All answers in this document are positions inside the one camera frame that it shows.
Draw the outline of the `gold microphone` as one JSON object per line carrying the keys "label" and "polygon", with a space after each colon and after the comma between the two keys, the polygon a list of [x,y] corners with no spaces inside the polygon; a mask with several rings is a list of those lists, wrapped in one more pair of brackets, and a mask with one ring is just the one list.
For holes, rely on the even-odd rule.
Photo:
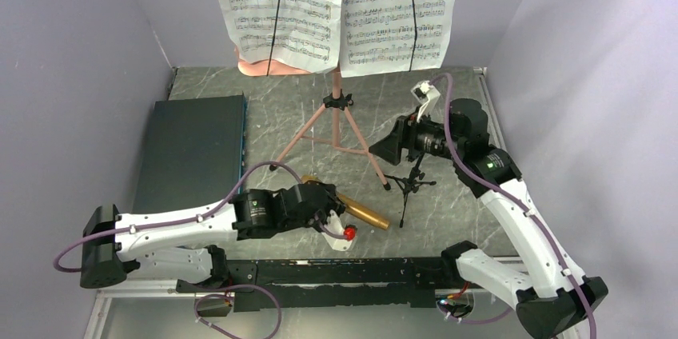
{"label": "gold microphone", "polygon": [[[348,197],[347,195],[338,192],[335,185],[324,183],[312,175],[303,175],[301,177],[301,181],[304,184],[319,185],[325,188],[329,192],[329,198],[333,204],[333,207],[331,207],[329,211],[334,210],[339,217],[342,213],[347,212],[349,215],[356,217],[358,220],[363,221],[372,227],[377,227],[378,229],[383,230],[387,230],[389,228],[390,222],[386,217],[380,215],[376,211],[373,211],[368,206]],[[313,215],[313,219],[311,220],[312,226],[318,229],[320,232],[321,230],[318,227],[318,222],[324,221],[329,215],[329,211],[322,211]],[[349,235],[349,239],[355,238],[357,227],[355,225],[347,225],[345,228],[346,233]]]}

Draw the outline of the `black microphone tripod stand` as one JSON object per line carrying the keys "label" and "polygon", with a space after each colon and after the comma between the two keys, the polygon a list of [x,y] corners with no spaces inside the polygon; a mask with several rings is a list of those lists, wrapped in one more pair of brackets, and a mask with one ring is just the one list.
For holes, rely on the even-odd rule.
{"label": "black microphone tripod stand", "polygon": [[387,179],[395,181],[398,188],[402,192],[403,196],[403,209],[401,213],[401,219],[399,221],[399,227],[402,228],[405,223],[405,214],[407,210],[407,204],[409,200],[409,195],[411,193],[417,193],[418,190],[423,185],[434,186],[437,184],[436,181],[424,181],[425,173],[421,170],[421,163],[425,157],[425,153],[419,153],[417,155],[416,163],[409,171],[408,177],[395,177],[393,175],[386,175]]}

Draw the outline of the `sheet music page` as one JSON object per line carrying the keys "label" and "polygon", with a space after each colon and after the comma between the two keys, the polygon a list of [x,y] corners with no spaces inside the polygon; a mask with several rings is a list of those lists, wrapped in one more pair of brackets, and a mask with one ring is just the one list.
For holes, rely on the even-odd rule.
{"label": "sheet music page", "polygon": [[337,67],[342,0],[218,3],[243,74],[322,74]]}
{"label": "sheet music page", "polygon": [[342,0],[342,77],[441,67],[451,39],[455,1]]}

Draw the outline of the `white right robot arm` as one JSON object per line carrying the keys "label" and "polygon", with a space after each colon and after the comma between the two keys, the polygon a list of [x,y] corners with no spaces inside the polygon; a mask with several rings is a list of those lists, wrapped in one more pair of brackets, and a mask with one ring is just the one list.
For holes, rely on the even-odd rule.
{"label": "white right robot arm", "polygon": [[463,241],[441,253],[445,284],[459,287],[467,281],[486,289],[516,312],[533,338],[578,338],[583,322],[595,338],[593,312],[608,287],[601,277],[587,276],[555,239],[514,160],[490,143],[488,123],[479,102],[455,99],[443,122],[416,114],[398,117],[369,152],[392,165],[404,152],[410,161],[426,154],[452,160],[458,179],[499,221],[526,269],[521,273]]}

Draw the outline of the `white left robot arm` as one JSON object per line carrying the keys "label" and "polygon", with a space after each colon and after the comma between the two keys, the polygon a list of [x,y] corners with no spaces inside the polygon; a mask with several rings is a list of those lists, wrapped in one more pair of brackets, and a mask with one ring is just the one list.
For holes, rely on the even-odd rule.
{"label": "white left robot arm", "polygon": [[218,291],[230,277],[219,242],[270,239],[309,228],[332,249],[346,251],[357,229],[342,224],[345,209],[334,185],[316,182],[276,191],[249,189],[203,209],[130,214],[115,205],[99,206],[83,230],[79,285],[101,289],[145,270]]}

